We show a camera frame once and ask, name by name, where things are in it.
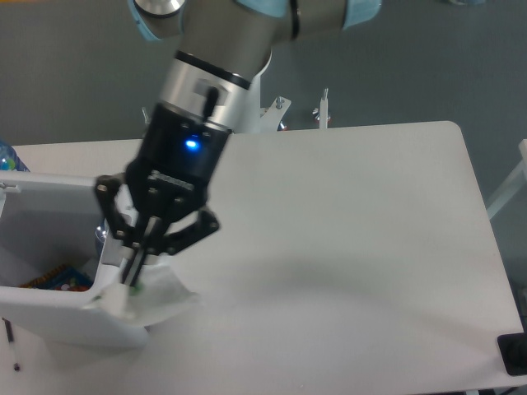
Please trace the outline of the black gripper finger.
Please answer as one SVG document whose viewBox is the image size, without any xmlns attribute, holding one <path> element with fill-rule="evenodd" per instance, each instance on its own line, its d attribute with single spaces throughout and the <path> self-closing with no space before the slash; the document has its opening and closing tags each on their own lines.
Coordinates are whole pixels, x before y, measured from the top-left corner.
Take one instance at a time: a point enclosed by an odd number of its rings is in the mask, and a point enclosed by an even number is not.
<svg viewBox="0 0 527 395">
<path fill-rule="evenodd" d="M 182 230 L 167 234 L 160 220 L 155 219 L 149 232 L 129 260 L 129 286 L 138 284 L 139 275 L 145 265 L 155 262 L 162 254 L 174 256 L 193 246 L 220 229 L 215 214 L 207 207 L 197 211 L 194 223 Z"/>
<path fill-rule="evenodd" d="M 133 225 L 117 206 L 116 198 L 123 187 L 128 188 L 138 213 Z M 125 266 L 120 282 L 137 284 L 147 258 L 156 253 L 156 181 L 149 174 L 101 175 L 96 178 L 94 190 L 111 234 L 124 248 Z"/>
</svg>

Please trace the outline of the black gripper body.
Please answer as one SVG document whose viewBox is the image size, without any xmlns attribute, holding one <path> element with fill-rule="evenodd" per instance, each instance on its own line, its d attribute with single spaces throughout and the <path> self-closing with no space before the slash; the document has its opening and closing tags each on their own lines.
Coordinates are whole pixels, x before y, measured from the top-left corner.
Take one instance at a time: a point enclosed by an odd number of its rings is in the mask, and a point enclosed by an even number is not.
<svg viewBox="0 0 527 395">
<path fill-rule="evenodd" d="M 196 117 L 187 117 L 155 106 L 137 156 L 125 170 L 137 223 L 157 217 L 171 224 L 208 204 L 208 186 L 229 137 L 208 124 L 214 109 L 205 104 Z"/>
</svg>

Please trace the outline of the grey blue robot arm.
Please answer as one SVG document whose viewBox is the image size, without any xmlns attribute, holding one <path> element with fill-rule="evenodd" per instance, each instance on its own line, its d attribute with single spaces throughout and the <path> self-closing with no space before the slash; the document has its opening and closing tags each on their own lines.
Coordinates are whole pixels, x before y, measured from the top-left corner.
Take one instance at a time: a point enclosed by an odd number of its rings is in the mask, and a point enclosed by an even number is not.
<svg viewBox="0 0 527 395">
<path fill-rule="evenodd" d="M 137 155 L 122 174 L 96 180 L 100 209 L 123 245 L 120 281 L 131 287 L 149 260 L 218 230 L 208 185 L 272 47 L 369 21 L 381 4 L 187 1 L 170 11 L 136 1 L 134 7 L 152 22 L 172 19 L 166 33 L 182 40 Z"/>
</svg>

